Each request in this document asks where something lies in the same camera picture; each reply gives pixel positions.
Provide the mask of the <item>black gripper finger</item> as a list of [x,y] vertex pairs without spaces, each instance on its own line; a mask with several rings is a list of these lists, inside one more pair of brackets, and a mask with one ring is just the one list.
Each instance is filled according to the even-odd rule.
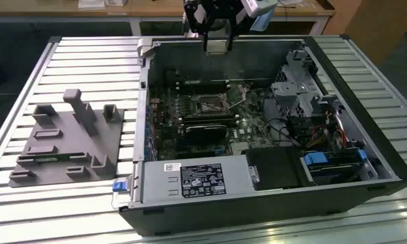
[[212,27],[212,18],[207,17],[203,22],[203,51],[207,52],[208,33]]
[[237,20],[234,17],[230,18],[230,33],[227,38],[227,51],[232,50],[232,42],[235,38],[235,31],[237,31]]

